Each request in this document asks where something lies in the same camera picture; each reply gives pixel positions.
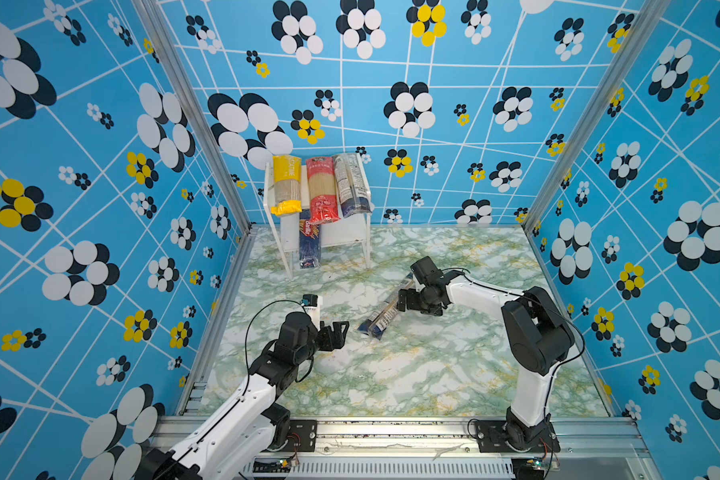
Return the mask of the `clear noodle bag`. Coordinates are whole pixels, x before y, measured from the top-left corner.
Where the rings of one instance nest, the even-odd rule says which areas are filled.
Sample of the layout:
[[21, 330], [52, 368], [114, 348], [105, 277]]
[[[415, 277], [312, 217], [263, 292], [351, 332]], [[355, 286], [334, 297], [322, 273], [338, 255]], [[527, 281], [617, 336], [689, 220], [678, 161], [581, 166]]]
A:
[[371, 313], [370, 317], [361, 322], [358, 331], [366, 336], [380, 340], [400, 313], [398, 308], [400, 291], [411, 288], [414, 284], [413, 274], [408, 273], [387, 298], [382, 301], [380, 306]]
[[333, 162], [342, 216], [370, 213], [370, 191], [365, 184], [360, 155], [341, 153], [333, 157]]

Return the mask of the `dark blue spaghetti bag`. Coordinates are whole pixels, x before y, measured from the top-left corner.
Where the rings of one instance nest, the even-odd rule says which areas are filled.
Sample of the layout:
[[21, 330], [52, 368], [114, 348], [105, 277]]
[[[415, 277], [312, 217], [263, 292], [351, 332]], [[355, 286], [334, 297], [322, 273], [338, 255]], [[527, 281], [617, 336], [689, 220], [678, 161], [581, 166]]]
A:
[[311, 213], [303, 211], [299, 216], [299, 267], [318, 268], [321, 262], [320, 227], [311, 222]]

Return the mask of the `red spaghetti bag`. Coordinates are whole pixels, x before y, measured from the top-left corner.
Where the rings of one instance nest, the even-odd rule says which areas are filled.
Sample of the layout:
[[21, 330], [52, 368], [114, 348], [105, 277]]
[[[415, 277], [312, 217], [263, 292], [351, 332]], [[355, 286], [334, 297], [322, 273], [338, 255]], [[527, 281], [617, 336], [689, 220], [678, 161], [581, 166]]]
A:
[[306, 169], [310, 196], [310, 223], [321, 225], [338, 221], [333, 158], [310, 158], [306, 161]]

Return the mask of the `yellow spaghetti bag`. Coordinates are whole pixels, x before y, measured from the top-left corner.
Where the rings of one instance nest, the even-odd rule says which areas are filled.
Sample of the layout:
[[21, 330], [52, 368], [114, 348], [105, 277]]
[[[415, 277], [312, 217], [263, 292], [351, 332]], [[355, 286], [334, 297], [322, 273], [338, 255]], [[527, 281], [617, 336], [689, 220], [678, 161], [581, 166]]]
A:
[[271, 213], [282, 217], [302, 211], [301, 159], [292, 155], [273, 157], [273, 186], [275, 204]]

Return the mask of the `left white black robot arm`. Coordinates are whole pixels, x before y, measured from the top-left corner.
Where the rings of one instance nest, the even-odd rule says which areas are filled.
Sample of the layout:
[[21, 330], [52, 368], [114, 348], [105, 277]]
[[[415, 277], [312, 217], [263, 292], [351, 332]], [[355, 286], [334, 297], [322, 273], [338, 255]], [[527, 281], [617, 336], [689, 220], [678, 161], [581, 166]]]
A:
[[146, 454], [134, 477], [231, 479], [262, 451], [285, 444], [291, 414], [277, 400], [301, 379], [303, 363], [346, 342], [349, 323], [328, 325], [318, 314], [313, 307], [288, 313], [278, 337], [251, 363], [233, 395], [171, 449]]

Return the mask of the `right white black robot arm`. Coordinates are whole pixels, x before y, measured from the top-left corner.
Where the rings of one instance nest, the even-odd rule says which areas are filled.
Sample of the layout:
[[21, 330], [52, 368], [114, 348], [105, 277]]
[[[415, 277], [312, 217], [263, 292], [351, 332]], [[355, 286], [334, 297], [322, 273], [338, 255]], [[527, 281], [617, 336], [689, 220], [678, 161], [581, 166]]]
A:
[[549, 292], [537, 286], [511, 290], [480, 283], [462, 270], [438, 268], [428, 256], [410, 270], [414, 286], [399, 293], [403, 310], [440, 316], [458, 305], [502, 318], [510, 351], [520, 365], [515, 396], [506, 413], [507, 442], [516, 450], [535, 445], [548, 430], [547, 406], [556, 369], [575, 344], [570, 322]]

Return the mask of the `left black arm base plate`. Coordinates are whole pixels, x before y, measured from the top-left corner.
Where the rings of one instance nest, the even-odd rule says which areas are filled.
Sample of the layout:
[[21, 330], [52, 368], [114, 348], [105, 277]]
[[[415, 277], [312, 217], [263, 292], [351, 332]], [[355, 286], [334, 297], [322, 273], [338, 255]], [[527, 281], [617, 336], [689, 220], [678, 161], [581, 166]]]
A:
[[278, 424], [268, 451], [288, 453], [311, 453], [315, 451], [318, 421], [313, 419], [291, 419]]

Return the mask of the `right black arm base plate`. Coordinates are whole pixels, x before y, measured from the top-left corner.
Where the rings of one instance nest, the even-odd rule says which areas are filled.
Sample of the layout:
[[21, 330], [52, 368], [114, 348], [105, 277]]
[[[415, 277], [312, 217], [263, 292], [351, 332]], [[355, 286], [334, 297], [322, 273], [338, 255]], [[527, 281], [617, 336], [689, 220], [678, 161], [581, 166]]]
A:
[[481, 453], [559, 453], [556, 432], [549, 422], [527, 427], [522, 422], [505, 420], [469, 421], [468, 434]]

